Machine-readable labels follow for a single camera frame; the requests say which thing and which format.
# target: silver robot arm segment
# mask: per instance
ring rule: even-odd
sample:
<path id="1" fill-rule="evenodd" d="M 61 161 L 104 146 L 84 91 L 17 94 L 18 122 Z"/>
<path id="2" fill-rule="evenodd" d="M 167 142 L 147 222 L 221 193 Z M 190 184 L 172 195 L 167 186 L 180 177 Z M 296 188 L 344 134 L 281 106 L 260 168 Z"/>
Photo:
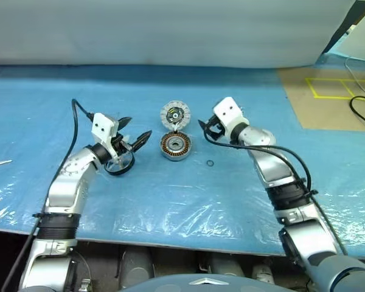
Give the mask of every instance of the silver robot arm segment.
<path id="1" fill-rule="evenodd" d="M 39 214 L 39 230 L 32 243 L 19 289 L 47 287 L 56 292 L 73 291 L 77 262 L 71 252 L 80 217 L 88 196 L 88 186 L 96 172 L 109 161 L 119 163 L 120 155 L 135 152 L 143 146 L 151 131 L 142 134 L 134 144 L 128 144 L 117 131 L 131 118 L 114 120 L 96 113 L 92 135 L 96 144 L 80 150 L 65 162 L 51 184 L 43 214 Z"/>
<path id="2" fill-rule="evenodd" d="M 207 123 L 199 123 L 213 140 L 224 136 L 233 145 L 270 146 L 276 142 L 269 131 L 250 126 L 232 97 L 214 107 L 214 115 Z M 275 149 L 265 149 L 286 159 Z M 287 256 L 303 267 L 319 291 L 353 291 L 349 285 L 354 288 L 357 281 L 365 279 L 365 264 L 337 255 L 335 240 L 311 201 L 304 181 L 278 157 L 258 150 L 248 152 L 272 202 L 274 215 L 284 225 L 279 237 Z"/>

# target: cardboard surface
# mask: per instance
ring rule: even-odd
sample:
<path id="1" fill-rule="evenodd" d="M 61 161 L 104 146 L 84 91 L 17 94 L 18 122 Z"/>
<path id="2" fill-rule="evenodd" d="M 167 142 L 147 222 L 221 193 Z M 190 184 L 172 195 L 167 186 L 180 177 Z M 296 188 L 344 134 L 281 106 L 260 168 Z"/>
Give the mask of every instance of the cardboard surface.
<path id="1" fill-rule="evenodd" d="M 351 112 L 349 100 L 365 93 L 345 70 L 279 69 L 287 96 L 304 128 L 365 131 L 365 123 Z M 354 72 L 365 88 L 365 72 Z M 365 101 L 354 101 L 365 117 Z"/>

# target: clear plastic sheet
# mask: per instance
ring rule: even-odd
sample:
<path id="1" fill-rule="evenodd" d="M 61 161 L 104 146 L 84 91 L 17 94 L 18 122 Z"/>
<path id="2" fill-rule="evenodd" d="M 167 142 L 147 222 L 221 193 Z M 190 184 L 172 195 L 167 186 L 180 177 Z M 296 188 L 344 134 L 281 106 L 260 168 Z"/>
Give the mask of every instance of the clear plastic sheet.
<path id="1" fill-rule="evenodd" d="M 132 139 L 153 130 L 121 177 L 91 184 L 78 237 L 97 241 L 283 254 L 272 207 L 247 152 L 207 143 L 197 119 L 233 96 L 252 125 L 272 131 L 313 175 L 317 199 L 349 252 L 365 257 L 365 133 L 301 128 L 274 70 L 151 66 L 0 67 L 0 230 L 29 232 L 72 137 L 70 99 L 90 111 L 131 116 Z M 159 111 L 192 112 L 191 155 L 164 158 Z M 75 151 L 92 144 L 81 116 Z M 209 167 L 207 160 L 213 160 Z"/>

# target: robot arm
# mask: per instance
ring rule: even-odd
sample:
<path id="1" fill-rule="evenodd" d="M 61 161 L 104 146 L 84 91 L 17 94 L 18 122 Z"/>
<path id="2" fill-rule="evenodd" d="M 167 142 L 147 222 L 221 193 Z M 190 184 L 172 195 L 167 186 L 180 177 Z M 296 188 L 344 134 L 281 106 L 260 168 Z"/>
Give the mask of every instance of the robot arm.
<path id="1" fill-rule="evenodd" d="M 75 236 L 88 186 L 102 165 L 107 162 L 120 164 L 125 154 L 132 155 L 151 135 L 149 131 L 133 144 L 125 142 L 118 130 L 130 120 L 117 121 L 101 113 L 93 116 L 92 135 L 96 144 L 70 156 L 51 184 L 44 212 L 39 214 L 39 230 L 21 277 L 21 291 L 27 291 L 29 287 L 73 291 L 77 263 L 71 252 L 77 245 Z"/>
<path id="2" fill-rule="evenodd" d="M 205 135 L 213 140 L 225 136 L 233 145 L 267 145 L 264 149 L 268 150 L 276 141 L 269 131 L 250 126 L 232 97 L 214 107 L 214 115 L 207 123 L 199 123 Z M 248 151 L 274 207 L 274 215 L 284 225 L 279 237 L 287 256 L 305 270 L 319 291 L 354 291 L 351 285 L 365 281 L 365 264 L 337 255 L 334 238 L 311 201 L 310 190 L 285 163 L 286 157 L 276 150 L 271 149 L 283 159 L 259 150 Z"/>

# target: white wall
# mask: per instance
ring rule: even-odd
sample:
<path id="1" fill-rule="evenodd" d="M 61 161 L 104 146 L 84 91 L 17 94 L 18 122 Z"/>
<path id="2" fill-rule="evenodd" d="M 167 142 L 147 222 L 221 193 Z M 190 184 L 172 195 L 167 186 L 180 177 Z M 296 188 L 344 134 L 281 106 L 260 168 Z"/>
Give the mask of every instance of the white wall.
<path id="1" fill-rule="evenodd" d="M 0 64 L 312 64 L 354 0 L 0 0 Z"/>

